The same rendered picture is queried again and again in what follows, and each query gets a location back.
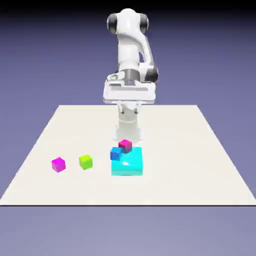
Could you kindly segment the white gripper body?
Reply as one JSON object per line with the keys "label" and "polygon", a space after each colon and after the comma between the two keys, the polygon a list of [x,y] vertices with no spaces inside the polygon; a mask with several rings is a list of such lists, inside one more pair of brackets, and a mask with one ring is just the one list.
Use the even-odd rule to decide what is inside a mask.
{"label": "white gripper body", "polygon": [[156,84],[135,81],[135,85],[125,85],[124,80],[106,80],[103,101],[107,104],[136,102],[153,104],[156,99]]}

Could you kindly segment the small crimson cube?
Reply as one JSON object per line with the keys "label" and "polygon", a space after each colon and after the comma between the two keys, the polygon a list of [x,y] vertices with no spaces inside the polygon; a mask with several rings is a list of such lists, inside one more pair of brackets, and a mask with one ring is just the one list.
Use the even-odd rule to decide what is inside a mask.
{"label": "small crimson cube", "polygon": [[122,149],[122,152],[124,154],[126,154],[126,153],[129,153],[132,150],[133,144],[130,140],[123,139],[123,140],[118,142],[118,147]]}

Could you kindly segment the small blue cube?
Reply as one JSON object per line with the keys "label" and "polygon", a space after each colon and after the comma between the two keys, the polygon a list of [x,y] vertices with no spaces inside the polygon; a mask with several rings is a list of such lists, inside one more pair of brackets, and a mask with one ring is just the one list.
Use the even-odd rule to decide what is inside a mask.
{"label": "small blue cube", "polygon": [[112,147],[110,150],[110,159],[112,161],[119,161],[122,157],[123,149],[121,147]]}

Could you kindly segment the small green cube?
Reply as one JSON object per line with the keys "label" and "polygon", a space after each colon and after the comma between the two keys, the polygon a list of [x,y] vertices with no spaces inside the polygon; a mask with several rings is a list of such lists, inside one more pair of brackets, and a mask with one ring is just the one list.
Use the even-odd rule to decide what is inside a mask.
{"label": "small green cube", "polygon": [[79,165],[83,170],[93,167],[93,159],[90,155],[86,154],[79,157]]}

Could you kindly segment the small magenta cube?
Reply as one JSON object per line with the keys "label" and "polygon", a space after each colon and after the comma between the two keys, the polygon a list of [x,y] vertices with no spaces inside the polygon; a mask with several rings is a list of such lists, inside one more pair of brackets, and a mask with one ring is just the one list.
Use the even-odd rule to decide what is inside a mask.
{"label": "small magenta cube", "polygon": [[51,161],[51,167],[55,172],[59,173],[66,169],[66,162],[61,157],[58,157]]}

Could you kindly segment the large cyan box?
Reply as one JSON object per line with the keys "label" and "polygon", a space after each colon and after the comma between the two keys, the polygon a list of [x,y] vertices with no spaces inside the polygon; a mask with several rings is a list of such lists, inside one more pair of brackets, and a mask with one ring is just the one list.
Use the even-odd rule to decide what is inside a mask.
{"label": "large cyan box", "polygon": [[133,147],[128,153],[122,153],[119,159],[111,160],[112,176],[142,176],[143,152],[141,147]]}

